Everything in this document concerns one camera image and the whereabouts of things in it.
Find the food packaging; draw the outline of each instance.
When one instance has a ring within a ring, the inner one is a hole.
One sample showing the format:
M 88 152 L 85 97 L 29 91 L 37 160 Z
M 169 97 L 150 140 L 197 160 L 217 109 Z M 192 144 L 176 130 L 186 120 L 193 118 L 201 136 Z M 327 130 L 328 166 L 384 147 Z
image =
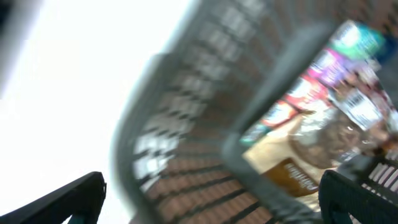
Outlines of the food packaging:
M 330 46 L 347 58 L 356 60 L 373 57 L 385 42 L 380 32 L 354 21 L 346 21 L 333 34 Z
M 327 99 L 328 88 L 308 75 L 299 77 L 285 96 L 286 102 L 304 111 L 315 110 L 320 101 L 327 104 Z
M 311 64 L 308 74 L 325 85 L 334 86 L 346 73 L 345 63 L 344 56 L 332 49 L 325 49 Z

